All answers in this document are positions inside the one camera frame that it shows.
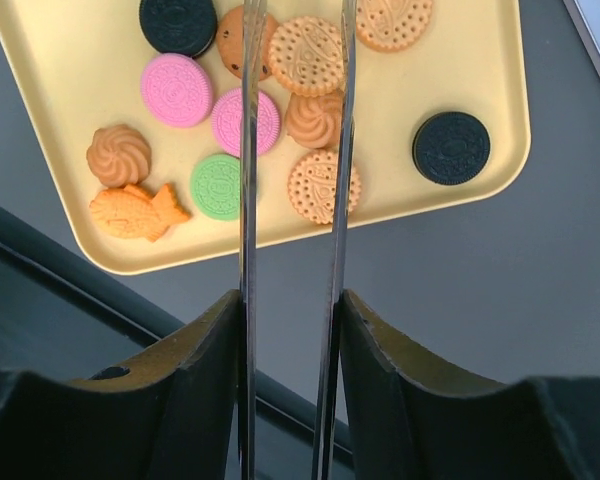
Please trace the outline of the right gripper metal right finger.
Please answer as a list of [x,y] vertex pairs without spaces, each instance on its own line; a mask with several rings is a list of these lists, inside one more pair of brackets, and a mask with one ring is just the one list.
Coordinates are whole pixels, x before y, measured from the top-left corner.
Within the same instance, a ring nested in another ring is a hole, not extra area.
[[344,288],[355,37],[356,5],[346,1],[346,83],[313,477],[331,474],[336,389],[343,386],[360,479],[600,479],[600,377],[500,384],[431,353]]

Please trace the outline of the round biscuit cookie top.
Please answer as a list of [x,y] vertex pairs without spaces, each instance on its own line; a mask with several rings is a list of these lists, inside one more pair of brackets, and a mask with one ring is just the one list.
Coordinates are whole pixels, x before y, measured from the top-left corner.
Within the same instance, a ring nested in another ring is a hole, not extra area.
[[434,10],[432,0],[361,0],[356,6],[356,35],[368,48],[395,53],[416,43]]

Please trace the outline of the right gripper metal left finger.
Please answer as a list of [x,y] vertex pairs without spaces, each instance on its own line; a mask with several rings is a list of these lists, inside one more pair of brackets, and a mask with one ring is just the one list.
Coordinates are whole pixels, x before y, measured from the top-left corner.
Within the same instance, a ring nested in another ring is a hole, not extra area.
[[[255,472],[256,122],[266,5],[245,3],[240,286],[203,315],[88,379],[55,382],[0,369],[0,479],[220,479],[231,438],[241,475]],[[121,1],[0,1],[0,40],[71,220],[77,173],[61,155],[86,125],[70,88],[121,85],[116,51],[138,66],[138,32]]]

